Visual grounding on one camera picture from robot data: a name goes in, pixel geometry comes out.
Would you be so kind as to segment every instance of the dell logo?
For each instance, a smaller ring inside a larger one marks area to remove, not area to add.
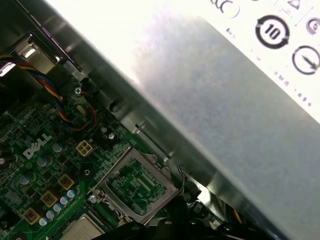
[[[51,136],[47,136],[46,134],[42,134],[42,137],[43,137],[43,140],[40,139],[40,138],[38,138],[38,139],[36,140],[36,142],[33,142],[33,143],[31,144],[31,147],[30,147],[30,148],[28,148],[27,150],[25,150],[25,151],[23,152],[23,155],[24,155],[28,160],[30,160],[30,159],[34,156],[35,152],[38,152],[42,146],[46,145],[47,142],[49,142],[50,139],[52,139]]]

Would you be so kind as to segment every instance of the white label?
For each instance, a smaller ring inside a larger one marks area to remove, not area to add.
[[[42,134],[42,137],[43,137],[43,140],[38,138],[36,140],[37,142],[32,143],[31,147],[23,152],[23,155],[28,160],[30,160],[34,156],[35,152],[38,152],[42,146],[46,145],[47,142],[49,142],[50,139],[52,139],[51,136],[47,136],[46,134]]]
[[[207,21],[320,123],[320,3],[204,1]]]

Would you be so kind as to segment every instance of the yellow wire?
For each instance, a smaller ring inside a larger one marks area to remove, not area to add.
[[[19,68],[23,69],[23,70],[33,70],[33,71],[37,71],[37,69],[35,69],[33,66],[19,66]]]
[[[10,56],[10,55],[0,55],[0,59],[4,59],[4,58],[12,58],[12,56]]]
[[[53,96],[55,96],[57,99],[59,99],[60,102],[62,102],[62,97],[57,95],[55,92],[51,91],[48,87],[44,86],[44,88]]]
[[[237,212],[237,210],[233,209],[233,211],[234,211],[235,218],[238,220],[238,222],[240,224],[242,224],[241,217],[240,217],[239,213]]]
[[[75,130],[75,131],[81,131],[81,130],[85,129],[90,123],[91,122],[89,121],[85,125],[83,125],[81,128],[72,128],[72,129]]]

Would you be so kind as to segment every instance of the capacitor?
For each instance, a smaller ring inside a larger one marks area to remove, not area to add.
[[[68,198],[70,199],[70,201],[76,196],[76,191],[71,189],[69,190],[66,195],[68,196]]]
[[[39,220],[40,226],[44,227],[47,224],[48,224],[48,219],[46,219],[45,217],[40,218],[40,220]]]
[[[40,156],[38,157],[36,164],[40,167],[47,167],[52,164],[52,158],[50,156]]]
[[[45,216],[48,219],[48,221],[51,222],[55,217],[55,212],[52,210],[49,210],[46,212]]]
[[[61,203],[63,208],[68,204],[68,202],[69,202],[68,197],[63,196],[63,197],[60,198],[60,203]]]
[[[62,209],[62,206],[61,206],[60,203],[56,203],[56,204],[53,206],[53,211],[56,212],[57,214],[60,213],[61,209]]]
[[[12,147],[0,147],[0,155],[11,155],[14,153]]]
[[[61,153],[63,151],[63,149],[65,148],[65,146],[60,143],[60,142],[56,142],[52,145],[52,150],[55,152],[55,153]]]
[[[5,170],[11,168],[11,163],[0,164],[0,170]]]
[[[27,172],[22,174],[19,178],[19,182],[21,185],[27,185],[29,183],[33,183],[36,180],[36,175],[33,172]]]
[[[0,164],[12,164],[18,160],[17,155],[9,155],[9,156],[0,156]]]
[[[110,132],[110,129],[106,126],[103,126],[100,128],[100,131],[103,133],[103,134],[108,134]]]
[[[114,133],[114,132],[111,132],[109,135],[108,135],[108,139],[110,139],[111,141],[115,141],[117,140],[117,134]]]

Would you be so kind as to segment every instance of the wire bundle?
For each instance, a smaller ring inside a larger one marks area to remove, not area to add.
[[[55,84],[43,73],[39,72],[37,69],[35,69],[32,65],[25,62],[21,58],[12,57],[10,55],[0,55],[0,61],[6,61],[9,63],[13,63],[17,65],[20,69],[27,71],[31,76],[33,76],[45,89],[48,93],[50,93],[54,98],[54,103],[56,105],[56,108],[59,112],[59,115],[63,121],[63,123],[68,126],[69,128],[75,130],[75,131],[81,131],[91,125],[94,127],[97,122],[97,115],[94,108],[88,103],[88,108],[91,112],[91,119],[89,122],[85,123],[84,125],[75,125],[72,123],[72,121],[68,118],[65,108],[64,108],[64,98],[58,93],[57,88],[55,87]],[[81,96],[84,96],[84,98],[88,102],[89,94],[85,91],[81,91]]]

